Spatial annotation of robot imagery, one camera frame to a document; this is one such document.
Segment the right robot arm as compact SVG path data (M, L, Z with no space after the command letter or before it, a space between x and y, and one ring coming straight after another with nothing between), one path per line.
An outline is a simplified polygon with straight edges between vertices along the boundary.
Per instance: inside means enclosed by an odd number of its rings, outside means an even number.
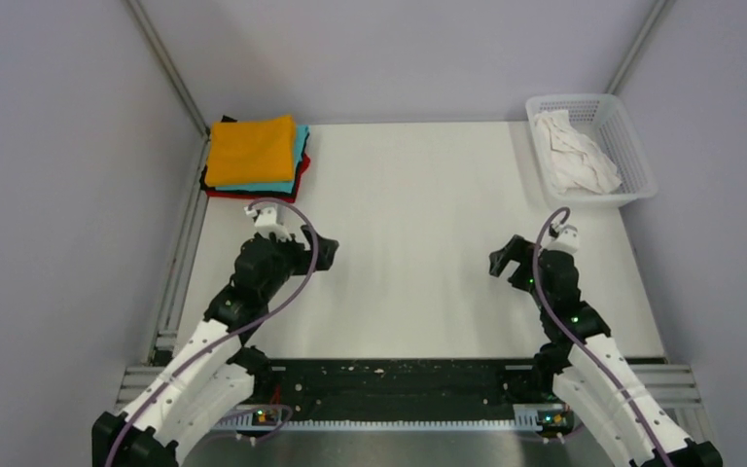
M545 247L514 235L489 255L494 277L516 263L508 281L532 297L549 339L534 356L534 393L565 403L616 466L723 465L712 443L696 441L660 406L583 299L577 244L568 231L553 234Z

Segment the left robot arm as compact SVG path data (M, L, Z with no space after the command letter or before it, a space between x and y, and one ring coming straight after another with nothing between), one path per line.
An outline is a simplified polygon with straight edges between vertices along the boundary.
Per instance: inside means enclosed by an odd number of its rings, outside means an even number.
M91 428L94 466L180 466L236 405L261 402L273 377L265 355L247 342L273 315L269 303L293 276L328 270L339 244L302 226L294 236L255 233L240 248L229 282L169 364L118 413Z

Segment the yellow t-shirt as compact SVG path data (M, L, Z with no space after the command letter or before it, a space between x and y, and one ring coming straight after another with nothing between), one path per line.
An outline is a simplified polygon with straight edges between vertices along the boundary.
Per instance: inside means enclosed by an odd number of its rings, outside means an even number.
M214 124L204 183L217 188L293 180L296 135L296 122L290 115Z

